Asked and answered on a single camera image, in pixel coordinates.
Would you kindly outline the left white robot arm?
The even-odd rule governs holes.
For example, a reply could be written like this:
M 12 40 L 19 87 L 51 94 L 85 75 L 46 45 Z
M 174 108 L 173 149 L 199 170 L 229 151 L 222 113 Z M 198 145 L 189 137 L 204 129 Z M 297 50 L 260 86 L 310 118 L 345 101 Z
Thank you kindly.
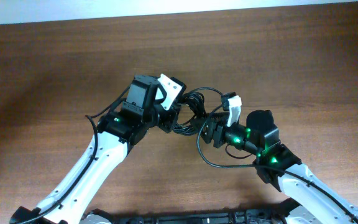
M 87 116 L 92 139 L 65 178 L 34 209 L 19 207 L 10 223 L 79 223 L 103 182 L 147 131 L 172 130 L 179 112 L 175 103 L 185 89 L 166 75 L 136 75 L 107 108 Z

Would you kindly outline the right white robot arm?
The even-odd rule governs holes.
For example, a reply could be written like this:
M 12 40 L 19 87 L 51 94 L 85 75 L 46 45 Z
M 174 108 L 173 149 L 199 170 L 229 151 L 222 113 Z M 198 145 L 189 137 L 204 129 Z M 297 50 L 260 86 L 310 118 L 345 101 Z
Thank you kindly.
M 299 157 L 279 138 L 272 112 L 256 110 L 246 124 L 232 122 L 228 112 L 212 111 L 206 118 L 196 118 L 191 124 L 198 132 L 197 140 L 224 144 L 255 156 L 250 164 L 266 184 L 295 202 L 284 221 L 303 221 L 309 213 L 320 223 L 358 223 L 358 207 L 348 202 L 319 180 Z

